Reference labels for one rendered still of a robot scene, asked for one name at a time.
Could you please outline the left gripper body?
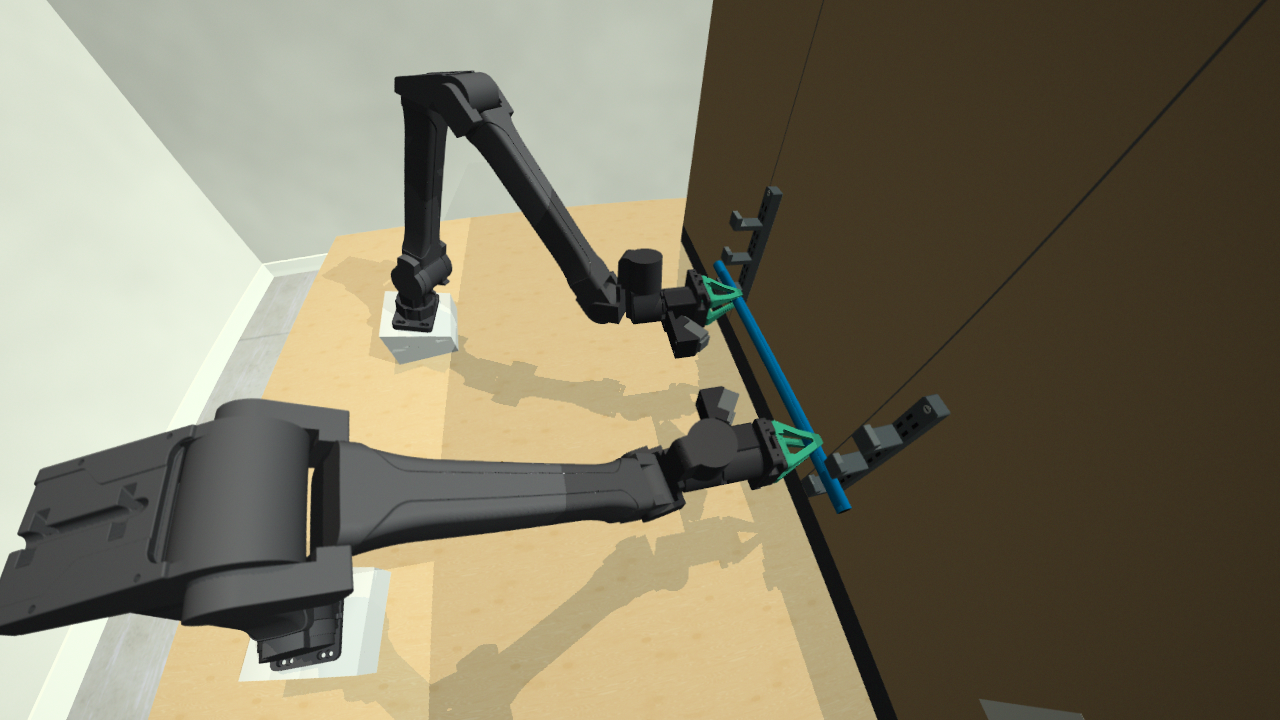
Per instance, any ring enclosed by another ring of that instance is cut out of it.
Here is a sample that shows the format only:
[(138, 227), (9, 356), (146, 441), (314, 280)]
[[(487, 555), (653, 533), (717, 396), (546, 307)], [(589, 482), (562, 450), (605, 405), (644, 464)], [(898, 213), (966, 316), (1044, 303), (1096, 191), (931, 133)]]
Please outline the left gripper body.
[[(695, 269), (687, 270), (685, 287), (660, 290), (659, 291), (660, 299), (664, 299), (663, 292), (678, 291), (678, 290), (692, 290), (694, 297), (696, 299), (698, 302), (692, 322), (696, 322), (698, 325), (701, 325), (704, 328), (707, 323), (707, 315), (710, 307), (710, 296), (707, 291), (705, 284), (703, 283), (701, 274), (698, 274)], [(662, 302), (662, 311), (664, 313), (664, 315), (662, 315), (660, 322), (666, 322), (666, 302)]]

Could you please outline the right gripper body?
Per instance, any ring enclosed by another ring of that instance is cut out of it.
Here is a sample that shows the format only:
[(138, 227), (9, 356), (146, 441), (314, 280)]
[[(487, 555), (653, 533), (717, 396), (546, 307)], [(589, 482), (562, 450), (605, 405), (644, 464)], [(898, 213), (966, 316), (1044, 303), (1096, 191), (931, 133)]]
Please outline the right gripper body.
[[(780, 441), (773, 436), (772, 421), (765, 420), (765, 416), (758, 418), (754, 419), (753, 428), (760, 447), (739, 451), (722, 471), (721, 486), (751, 479), (748, 480), (750, 489), (762, 489), (764, 486), (772, 486), (788, 468)], [(753, 479), (754, 477), (756, 479)]]

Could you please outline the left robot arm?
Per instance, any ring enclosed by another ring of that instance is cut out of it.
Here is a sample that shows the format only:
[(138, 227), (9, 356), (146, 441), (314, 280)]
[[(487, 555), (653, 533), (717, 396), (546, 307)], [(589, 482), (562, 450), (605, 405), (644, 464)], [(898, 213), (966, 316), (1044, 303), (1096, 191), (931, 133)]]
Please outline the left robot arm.
[(590, 320), (620, 324), (626, 313), (634, 324), (660, 322), (666, 302), (660, 323), (675, 359), (692, 357), (707, 347), (709, 331), (692, 322), (698, 306), (692, 290), (663, 292), (660, 299), (662, 252), (628, 249), (620, 258), (618, 278), (609, 272), (524, 143), (511, 119), (515, 110), (490, 76), (474, 70), (396, 76), (394, 92), (401, 95), (404, 114), (404, 241), (390, 272), (398, 290), (393, 329), (433, 332), (439, 305), (433, 288), (451, 282), (452, 263), (440, 240), (449, 126), (497, 173)]

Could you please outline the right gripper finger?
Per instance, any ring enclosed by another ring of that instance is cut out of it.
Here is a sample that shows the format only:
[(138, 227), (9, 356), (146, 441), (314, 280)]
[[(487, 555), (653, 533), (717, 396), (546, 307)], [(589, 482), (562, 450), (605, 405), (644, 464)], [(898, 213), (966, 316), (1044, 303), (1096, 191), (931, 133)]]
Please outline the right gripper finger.
[[(785, 438), (785, 437), (783, 437), (783, 438)], [(785, 443), (786, 443), (786, 445), (787, 445), (788, 447), (797, 447), (797, 448), (805, 448), (805, 446), (803, 445), (803, 439), (792, 439), (792, 438), (785, 438)], [(810, 457), (810, 456), (808, 455), (806, 457)], [(792, 471), (792, 470), (794, 470), (795, 468), (797, 468), (797, 465), (799, 465), (799, 464), (801, 464), (803, 461), (805, 461), (805, 460), (806, 460), (806, 457), (804, 457), (804, 459), (803, 459), (803, 460), (801, 460), (800, 462), (797, 462), (797, 464), (796, 464), (796, 465), (795, 465), (794, 468), (791, 468), (791, 469), (790, 469), (788, 471), (783, 471), (783, 473), (782, 473), (782, 474), (780, 475), (780, 478), (778, 478), (777, 480), (774, 480), (774, 483), (777, 483), (777, 482), (778, 482), (778, 480), (781, 480), (781, 479), (782, 479), (783, 477), (786, 477), (786, 475), (787, 475), (787, 474), (788, 474), (790, 471)]]
[[(804, 457), (806, 457), (809, 454), (812, 454), (813, 451), (815, 451), (817, 448), (819, 448), (820, 445), (823, 445), (823, 441), (820, 439), (819, 434), (815, 434), (815, 433), (812, 433), (812, 432), (806, 432), (806, 430), (799, 430), (799, 429), (796, 429), (794, 427), (788, 427), (788, 425), (785, 425), (783, 423), (774, 421), (774, 420), (772, 420), (772, 424), (774, 427), (774, 434), (773, 436), (776, 436), (777, 439), (780, 441), (780, 446), (781, 446), (781, 448), (782, 448), (782, 451), (785, 454), (785, 457), (786, 457), (786, 460), (788, 462), (788, 468), (785, 471), (788, 471), (788, 469), (794, 468)], [(787, 445), (785, 443), (783, 436), (796, 437), (796, 438), (801, 438), (801, 439), (812, 439), (812, 445), (808, 445), (805, 448), (800, 450), (797, 454), (790, 454), (788, 448), (787, 448)]]

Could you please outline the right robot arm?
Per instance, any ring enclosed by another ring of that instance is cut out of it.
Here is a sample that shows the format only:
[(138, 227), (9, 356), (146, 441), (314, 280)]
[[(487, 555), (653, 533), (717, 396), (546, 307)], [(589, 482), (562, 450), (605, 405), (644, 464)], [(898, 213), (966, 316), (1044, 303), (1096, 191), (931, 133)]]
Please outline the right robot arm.
[(664, 451), (563, 464), (390, 454), (349, 442), (348, 410), (237, 398), (212, 421), (38, 470), (17, 532), (26, 550), (0, 577), (0, 635), (133, 612), (246, 632), (273, 671), (332, 662), (353, 556), (666, 516), (684, 509), (682, 492), (721, 486), (739, 451), (760, 447), (751, 421), (731, 427), (737, 400), (723, 386), (699, 389), (700, 420)]

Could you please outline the blue bar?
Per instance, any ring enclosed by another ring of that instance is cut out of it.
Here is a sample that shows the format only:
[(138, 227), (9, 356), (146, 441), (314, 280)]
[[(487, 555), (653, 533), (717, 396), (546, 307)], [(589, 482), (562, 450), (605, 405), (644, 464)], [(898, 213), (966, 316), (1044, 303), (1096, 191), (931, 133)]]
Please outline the blue bar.
[[(716, 261), (713, 266), (716, 269), (717, 275), (719, 275), (722, 284), (737, 288), (736, 284), (733, 284), (733, 281), (722, 261)], [(780, 364), (776, 361), (774, 355), (771, 351), (771, 347), (767, 345), (765, 338), (762, 334), (762, 331), (756, 325), (753, 314), (749, 311), (748, 305), (744, 302), (742, 296), (739, 299), (733, 299), (732, 304), (736, 311), (739, 313), (742, 324), (746, 328), (748, 334), (751, 337), (753, 343), (755, 345), (756, 351), (760, 355), (762, 361), (764, 363), (765, 369), (769, 373), (771, 379), (773, 380), (774, 387), (778, 391), (780, 397), (782, 398), (785, 407), (787, 409), (788, 415), (794, 421), (794, 425), (799, 430), (806, 430), (814, 433), (812, 430), (809, 421), (806, 420), (805, 414), (803, 413), (803, 407), (800, 406), (797, 398), (794, 395), (794, 391), (788, 386), (788, 380), (785, 378), (785, 374), (781, 370)], [(846, 497), (842, 487), (838, 483), (838, 479), (832, 480), (828, 470), (826, 469), (826, 465), (823, 462), (826, 460), (826, 454), (823, 448), (822, 447), (817, 448), (815, 451), (809, 454), (809, 456), (812, 457), (812, 462), (814, 464), (814, 468), (817, 469), (817, 473), (820, 477), (826, 492), (829, 496), (831, 502), (833, 503), (835, 511), (837, 514), (849, 511), (851, 506), (849, 503), (849, 498)]]

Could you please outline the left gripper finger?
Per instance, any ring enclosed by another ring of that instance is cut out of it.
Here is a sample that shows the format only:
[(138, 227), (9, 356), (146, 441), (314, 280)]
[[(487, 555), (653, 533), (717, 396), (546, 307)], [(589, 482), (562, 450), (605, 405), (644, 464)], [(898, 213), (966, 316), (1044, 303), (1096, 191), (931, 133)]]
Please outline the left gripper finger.
[[(710, 296), (710, 307), (717, 307), (717, 306), (719, 306), (722, 304), (727, 304), (727, 302), (732, 301), (733, 299), (739, 299), (739, 297), (742, 296), (741, 290), (733, 288), (733, 287), (727, 286), (727, 284), (722, 284), (722, 283), (719, 283), (717, 281), (710, 279), (707, 275), (701, 275), (701, 278), (703, 278), (703, 283), (705, 284), (707, 291), (708, 291), (708, 293)], [(731, 292), (731, 293), (716, 295), (716, 293), (713, 293), (712, 290), (722, 290), (722, 291), (727, 291), (727, 292)]]
[(728, 313), (731, 309), (733, 309), (732, 301), (730, 301), (727, 304), (728, 305), (726, 305), (724, 307), (721, 307), (721, 309), (716, 310), (714, 313), (712, 313), (710, 309), (709, 309), (705, 325), (710, 325), (712, 322), (716, 322), (716, 319), (718, 319), (724, 313)]

